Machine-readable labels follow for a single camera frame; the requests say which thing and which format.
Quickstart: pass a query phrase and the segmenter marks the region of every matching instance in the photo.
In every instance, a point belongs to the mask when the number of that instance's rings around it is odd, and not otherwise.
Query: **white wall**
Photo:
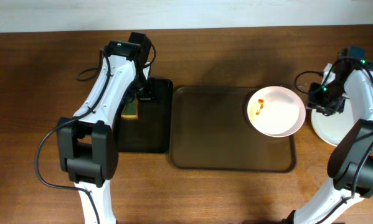
[[[373,0],[0,0],[0,32],[373,24]]]

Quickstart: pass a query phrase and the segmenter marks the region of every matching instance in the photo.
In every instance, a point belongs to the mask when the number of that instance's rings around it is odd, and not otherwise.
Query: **food residue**
[[[263,100],[262,99],[258,99],[258,103],[261,105],[260,106],[260,109],[258,109],[258,111],[255,113],[256,115],[260,115],[260,112],[263,108]]]

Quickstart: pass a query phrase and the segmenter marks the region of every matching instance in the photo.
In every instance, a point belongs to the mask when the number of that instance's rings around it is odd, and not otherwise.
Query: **wooden table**
[[[373,60],[373,26],[142,30],[158,56],[152,77],[179,85],[291,84],[304,70],[322,70],[351,44]],[[109,40],[129,31],[0,34],[0,223],[82,223],[76,192],[44,187],[34,154],[61,116],[80,107],[93,82],[75,75],[98,63]],[[319,77],[301,79],[301,85]],[[309,119],[295,134],[297,165],[289,174],[179,170],[167,154],[120,154],[111,185],[119,223],[255,223],[278,221],[303,206],[327,178],[334,147]],[[72,185],[60,170],[55,138],[40,158],[42,175]],[[339,219],[373,223],[373,197]]]

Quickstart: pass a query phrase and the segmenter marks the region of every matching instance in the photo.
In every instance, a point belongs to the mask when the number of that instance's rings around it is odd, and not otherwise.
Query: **sponge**
[[[138,99],[127,103],[121,112],[122,119],[138,119]]]

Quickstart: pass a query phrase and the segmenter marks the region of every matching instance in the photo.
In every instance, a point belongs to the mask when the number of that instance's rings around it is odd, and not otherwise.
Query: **white plate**
[[[351,102],[346,99],[344,112],[341,114],[336,113],[331,116],[325,116],[317,113],[316,110],[312,110],[311,122],[319,138],[332,146],[337,146],[354,126]]]
[[[258,100],[264,100],[260,114]],[[263,134],[285,137],[295,133],[305,120],[305,106],[293,91],[269,86],[254,93],[247,105],[247,116],[251,124]]]

